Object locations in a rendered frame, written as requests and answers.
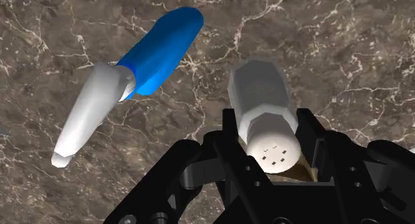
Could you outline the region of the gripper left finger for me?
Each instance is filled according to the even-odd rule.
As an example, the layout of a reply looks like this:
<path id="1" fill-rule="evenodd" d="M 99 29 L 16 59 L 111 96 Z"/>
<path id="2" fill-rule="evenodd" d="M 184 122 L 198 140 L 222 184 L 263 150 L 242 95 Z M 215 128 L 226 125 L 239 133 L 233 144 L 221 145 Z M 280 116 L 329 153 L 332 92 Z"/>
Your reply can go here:
<path id="1" fill-rule="evenodd" d="M 217 185 L 225 206 L 213 224 L 273 224 L 272 209 L 261 203 L 271 182 L 239 145 L 231 108 L 223 110 L 222 129 L 201 144 L 177 141 L 103 224 L 178 224 L 208 183 Z"/>

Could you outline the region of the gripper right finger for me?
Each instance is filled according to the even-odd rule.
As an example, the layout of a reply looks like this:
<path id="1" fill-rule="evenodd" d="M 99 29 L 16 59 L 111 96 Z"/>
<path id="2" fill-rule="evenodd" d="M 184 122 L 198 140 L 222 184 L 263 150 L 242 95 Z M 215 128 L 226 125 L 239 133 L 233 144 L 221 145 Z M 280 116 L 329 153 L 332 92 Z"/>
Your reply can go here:
<path id="1" fill-rule="evenodd" d="M 344 224 L 415 224 L 415 154 L 388 140 L 362 147 L 297 109 L 295 133 L 317 180 L 333 181 Z"/>

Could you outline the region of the blue and white bottle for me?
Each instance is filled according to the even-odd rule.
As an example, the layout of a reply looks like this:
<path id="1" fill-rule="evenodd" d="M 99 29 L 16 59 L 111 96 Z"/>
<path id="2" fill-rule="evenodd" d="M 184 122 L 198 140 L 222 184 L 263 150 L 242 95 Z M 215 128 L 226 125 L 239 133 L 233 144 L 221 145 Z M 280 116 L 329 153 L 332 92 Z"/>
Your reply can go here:
<path id="1" fill-rule="evenodd" d="M 176 69 L 203 25 L 198 9 L 174 9 L 160 17 L 114 66 L 97 63 L 59 134 L 51 164 L 66 167 L 117 103 L 135 94 L 153 94 Z"/>

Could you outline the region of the white salt shaker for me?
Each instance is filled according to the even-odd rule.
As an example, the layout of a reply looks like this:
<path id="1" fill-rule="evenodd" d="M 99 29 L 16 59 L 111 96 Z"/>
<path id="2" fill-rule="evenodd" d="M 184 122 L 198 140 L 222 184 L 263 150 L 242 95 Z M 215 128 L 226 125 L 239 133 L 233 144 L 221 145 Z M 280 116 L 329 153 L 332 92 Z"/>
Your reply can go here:
<path id="1" fill-rule="evenodd" d="M 250 60 L 231 72 L 228 88 L 246 154 L 265 173 L 281 173 L 299 160 L 299 125 L 284 78 L 269 61 Z"/>

